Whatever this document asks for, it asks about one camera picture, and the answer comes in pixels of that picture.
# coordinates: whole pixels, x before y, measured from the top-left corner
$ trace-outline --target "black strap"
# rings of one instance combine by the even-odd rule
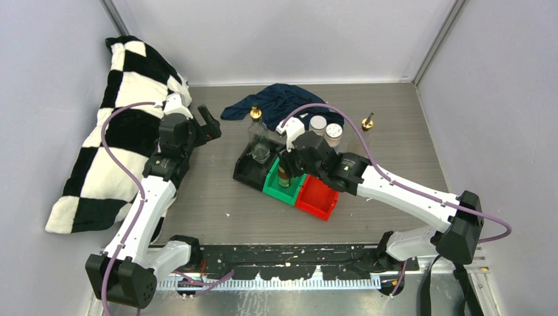
[[[465,304],[469,306],[469,311],[471,315],[479,315],[484,316],[482,312],[482,308],[478,303],[478,299],[474,294],[474,289],[469,281],[469,274],[463,265],[458,263],[453,263],[455,265],[455,271],[453,272],[453,276],[459,281],[459,285],[461,285],[461,290],[463,291],[463,301],[458,309],[459,316],[465,316]]]
[[[418,290],[418,302],[419,302],[419,315],[420,316],[431,316],[432,315],[432,302],[430,301],[430,281],[432,279],[432,267],[437,262],[441,256],[437,256],[426,274],[420,289]],[[484,316],[482,308],[478,303],[476,295],[474,294],[474,289],[469,281],[469,275],[467,270],[463,265],[453,263],[455,265],[455,271],[453,276],[459,281],[461,285],[461,290],[463,291],[463,301],[461,302],[459,309],[457,310],[458,316],[465,316],[465,305],[469,306],[471,315]]]
[[[439,255],[433,260],[428,273],[424,277],[424,281],[418,290],[418,306],[420,316],[432,315],[432,304],[430,303],[430,279],[432,278],[432,267],[440,257],[441,256]]]

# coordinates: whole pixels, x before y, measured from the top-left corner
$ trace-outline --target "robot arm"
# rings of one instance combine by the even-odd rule
[[[385,233],[376,249],[379,264],[393,269],[394,265],[410,257],[432,254],[441,254],[456,263],[472,262],[483,220],[443,203],[457,200],[462,206],[480,211],[476,194],[465,191],[456,196],[438,192],[381,169],[391,177],[392,182],[389,182],[367,158],[354,153],[336,153],[323,137],[314,132],[301,133],[299,125],[296,126],[297,130],[287,129],[287,146],[279,152],[281,167],[288,176],[310,174],[333,190],[377,199],[428,224],[408,232]],[[395,186],[394,180],[408,188],[437,196],[442,203]]]
[[[159,218],[190,169],[193,149],[221,136],[219,122],[207,108],[202,105],[198,110],[206,122],[204,126],[200,126],[190,113],[182,95],[174,93],[167,97],[163,110],[165,115],[159,125],[157,150],[143,170],[143,209],[133,223],[140,208],[138,196],[103,255],[91,254],[86,262],[86,271],[97,299],[101,299],[103,277],[109,273],[109,302],[145,308],[153,299],[157,280],[182,265],[196,265],[201,260],[199,241],[186,236],[174,236],[157,253],[147,255],[147,247]],[[126,245],[118,253],[113,268],[107,271],[109,260],[114,257],[122,236],[130,227]]]

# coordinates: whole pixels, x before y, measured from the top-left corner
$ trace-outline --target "white wall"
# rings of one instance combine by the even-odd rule
[[[469,1],[419,86],[449,186],[514,228],[483,245],[503,315],[558,306],[557,30],[555,0]]]
[[[114,230],[44,231],[95,124],[116,36],[98,1],[2,2],[0,314],[85,315],[85,262]]]
[[[114,0],[193,85],[411,81],[453,0]]]

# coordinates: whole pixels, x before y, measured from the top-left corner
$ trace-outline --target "gold bottle cap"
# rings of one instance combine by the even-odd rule
[[[250,117],[254,122],[257,122],[261,119],[261,110],[257,107],[252,107],[252,110],[250,110]]]
[[[374,122],[372,122],[372,115],[374,115],[374,113],[370,113],[370,115],[363,120],[362,127],[363,127],[363,131],[365,132],[367,130],[370,130],[374,126]]]

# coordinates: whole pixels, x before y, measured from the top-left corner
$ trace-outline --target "black and white checkered cloth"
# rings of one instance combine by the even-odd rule
[[[108,38],[106,44],[113,59],[97,126],[85,140],[62,197],[53,206],[45,227],[48,232],[103,230],[128,214],[138,188],[101,145],[101,127],[115,109],[135,102],[162,101],[174,92],[183,94],[187,104],[191,102],[188,83],[151,46],[133,36]],[[135,107],[117,115],[107,129],[111,151],[139,179],[155,150],[162,117],[163,110],[153,106]]]

